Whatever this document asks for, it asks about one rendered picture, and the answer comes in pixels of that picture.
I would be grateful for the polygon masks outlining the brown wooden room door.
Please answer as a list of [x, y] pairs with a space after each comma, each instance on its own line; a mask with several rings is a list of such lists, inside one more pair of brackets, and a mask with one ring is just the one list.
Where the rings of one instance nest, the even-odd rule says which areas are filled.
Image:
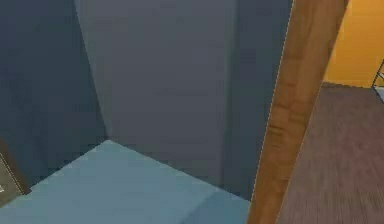
[[293, 1], [246, 224], [276, 224], [349, 1]]

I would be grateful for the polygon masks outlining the black metal frame shelf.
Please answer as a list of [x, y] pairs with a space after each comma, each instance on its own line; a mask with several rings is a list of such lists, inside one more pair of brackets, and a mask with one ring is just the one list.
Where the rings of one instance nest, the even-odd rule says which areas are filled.
[[376, 72], [371, 88], [375, 91], [381, 102], [384, 103], [384, 59]]

